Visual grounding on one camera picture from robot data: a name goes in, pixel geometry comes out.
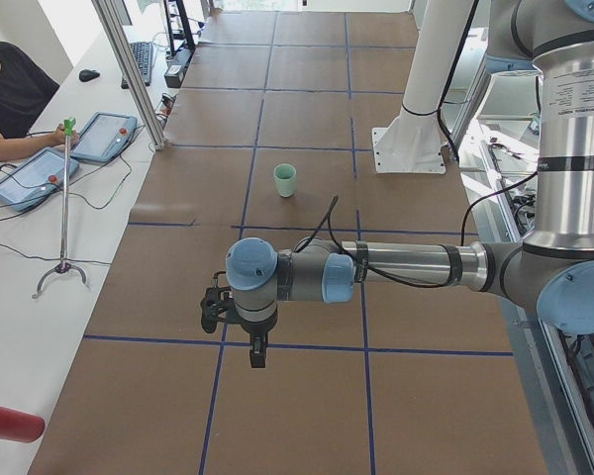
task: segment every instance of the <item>white desk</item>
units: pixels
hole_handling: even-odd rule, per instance
[[[97,69],[101,76],[81,83],[77,76],[83,68]],[[175,93],[166,89],[165,69],[164,53],[160,51],[148,88],[154,105],[162,92]],[[120,81],[119,66],[102,34],[66,78],[33,130],[54,130],[69,116],[77,119],[79,130],[97,111],[138,117],[132,96],[128,90],[121,89]],[[70,258],[105,262],[113,259],[148,172],[152,157],[148,134],[143,132],[123,157],[133,171],[107,208],[96,211],[80,198],[70,198]],[[93,167],[81,165],[74,178]],[[117,159],[71,186],[70,191],[102,205],[127,169]],[[29,214],[0,223],[0,242],[27,254],[59,256],[61,201],[61,194],[57,193]],[[0,218],[14,214],[8,209],[0,210]],[[74,271],[54,274],[47,279],[42,297],[32,300],[38,280],[55,265],[56,262],[25,259],[0,247],[0,405],[40,415],[46,421],[108,272],[107,266],[79,264],[86,271],[89,288]],[[0,440],[0,475],[26,473],[39,445],[39,441],[23,444]]]

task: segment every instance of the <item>black mouse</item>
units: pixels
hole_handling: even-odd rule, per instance
[[[79,80],[81,82],[88,82],[94,79],[95,77],[99,77],[101,74],[99,71],[95,71],[94,69],[82,69],[79,71]]]

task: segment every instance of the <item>blue tablet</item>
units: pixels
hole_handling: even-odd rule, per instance
[[[63,183],[63,153],[46,147],[0,179],[0,201],[16,211],[35,208]],[[79,163],[70,159],[72,175]]]
[[[80,161],[108,163],[123,150],[136,128],[136,117],[98,112],[82,129],[70,156]]]

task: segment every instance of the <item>black shirt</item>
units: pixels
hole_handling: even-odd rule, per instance
[[[59,88],[23,51],[0,42],[0,133],[24,137]]]

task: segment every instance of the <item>green cup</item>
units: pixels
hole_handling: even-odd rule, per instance
[[[283,198],[293,196],[297,187],[297,170],[290,163],[281,163],[273,170],[275,188]]]

